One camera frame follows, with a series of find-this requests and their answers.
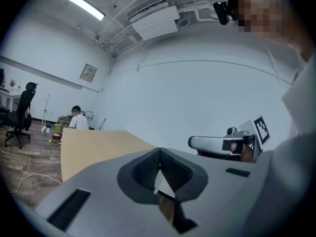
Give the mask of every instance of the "wooden floor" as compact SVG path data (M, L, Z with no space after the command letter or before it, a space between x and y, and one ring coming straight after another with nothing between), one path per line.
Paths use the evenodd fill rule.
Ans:
M41 122L33 121L30 130L31 140L20 137L22 149L16 138L12 138L4 147L7 126L0 128L0 173L8 189L16 191L22 178L32 174L45 174L62 183L60 167L60 145L49 142L52 138L54 125L50 134L41 133ZM20 201L34 209L37 204L59 183L45 176L33 175L26 178L20 186L16 196Z

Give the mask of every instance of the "man in white shirt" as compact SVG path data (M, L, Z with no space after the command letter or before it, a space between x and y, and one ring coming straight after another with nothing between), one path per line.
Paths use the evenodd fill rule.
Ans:
M70 122L69 128L89 130L87 118L81 114L81 109L78 105L72 108L71 113L73 119Z

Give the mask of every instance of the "mesh panel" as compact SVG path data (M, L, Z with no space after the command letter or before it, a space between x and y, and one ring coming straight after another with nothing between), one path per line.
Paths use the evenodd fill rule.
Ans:
M127 13L127 19L131 18L132 16L134 16L135 14L137 14L138 12L156 4L159 2L162 2L164 0L147 0L145 2L143 2L142 4L138 5L137 7L135 7L134 9L132 9L130 12Z
M164 152L160 153L160 168L171 189L175 192L193 176L191 169Z
M139 185L150 191L154 191L158 172L159 152L136 165L132 170L132 176Z

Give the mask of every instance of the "wooden table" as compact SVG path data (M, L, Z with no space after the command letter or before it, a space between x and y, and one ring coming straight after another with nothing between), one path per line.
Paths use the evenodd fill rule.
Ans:
M153 148L127 131L64 128L61 145L63 181L97 162Z
M13 111L13 101L16 98L20 98L22 95L22 91L20 89L10 89L9 92L5 92L3 90L0 90L0 95L4 96L4 103L2 103L3 106L10 109L10 111Z

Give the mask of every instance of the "black office chair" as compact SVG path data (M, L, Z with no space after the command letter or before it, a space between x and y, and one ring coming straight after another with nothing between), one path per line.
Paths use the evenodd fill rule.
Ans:
M21 95L18 109L16 112L10 112L7 115L6 123L7 125L14 127L14 130L6 132L8 138L4 141L5 147L7 147L6 142L13 137L16 137L20 143L20 149L22 148L22 145L19 136L27 136L29 140L31 139L29 134L22 132L22 129L25 128L25 130L28 131L31 126L30 105L36 92L36 85L37 84L33 82L29 82L26 85L26 90L24 90Z

